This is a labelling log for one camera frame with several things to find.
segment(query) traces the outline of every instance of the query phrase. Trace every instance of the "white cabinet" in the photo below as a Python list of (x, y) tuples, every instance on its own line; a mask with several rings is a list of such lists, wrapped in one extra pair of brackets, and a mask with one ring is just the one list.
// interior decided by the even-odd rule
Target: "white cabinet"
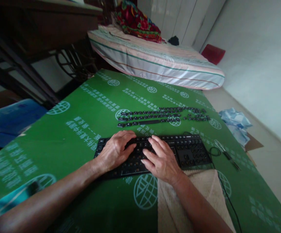
[(161, 30), (162, 38), (200, 51), (226, 0), (138, 0), (138, 8)]

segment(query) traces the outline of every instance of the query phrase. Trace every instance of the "beige towel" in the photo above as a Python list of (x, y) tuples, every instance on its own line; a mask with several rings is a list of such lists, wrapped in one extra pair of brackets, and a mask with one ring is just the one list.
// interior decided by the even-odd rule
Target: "beige towel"
[[(236, 232), (226, 207), (217, 171), (190, 170), (184, 172), (230, 229)], [(192, 223), (173, 187), (160, 179), (158, 179), (158, 232), (193, 232)]]

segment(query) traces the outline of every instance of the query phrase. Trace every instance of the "floor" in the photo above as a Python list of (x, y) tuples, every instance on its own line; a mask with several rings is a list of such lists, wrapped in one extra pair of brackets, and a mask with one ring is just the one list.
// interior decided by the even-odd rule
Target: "floor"
[(281, 202), (281, 142), (223, 88), (204, 91), (204, 94), (217, 112), (234, 107), (251, 121), (253, 127), (248, 132), (264, 147), (250, 151), (250, 155), (257, 165), (256, 168)]

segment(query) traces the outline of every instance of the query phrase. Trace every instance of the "mattress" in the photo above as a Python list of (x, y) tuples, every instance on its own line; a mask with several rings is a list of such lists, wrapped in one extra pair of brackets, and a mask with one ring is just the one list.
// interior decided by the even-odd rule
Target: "mattress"
[(113, 25), (88, 32), (93, 49), (119, 71), (163, 83), (210, 90), (225, 74), (192, 47), (155, 43), (124, 34)]

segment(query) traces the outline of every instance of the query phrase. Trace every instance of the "cardboard box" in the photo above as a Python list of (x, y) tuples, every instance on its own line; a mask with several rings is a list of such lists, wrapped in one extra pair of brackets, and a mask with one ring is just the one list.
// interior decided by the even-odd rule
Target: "cardboard box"
[(256, 138), (254, 138), (249, 133), (247, 133), (247, 136), (250, 138), (250, 141), (245, 145), (245, 147), (243, 149), (246, 152), (249, 159), (252, 161), (252, 163), (256, 167), (257, 165), (256, 165), (255, 161), (253, 160), (253, 158), (251, 157), (251, 155), (249, 154), (249, 151), (261, 148), (261, 147), (263, 147), (263, 144), (261, 144)]

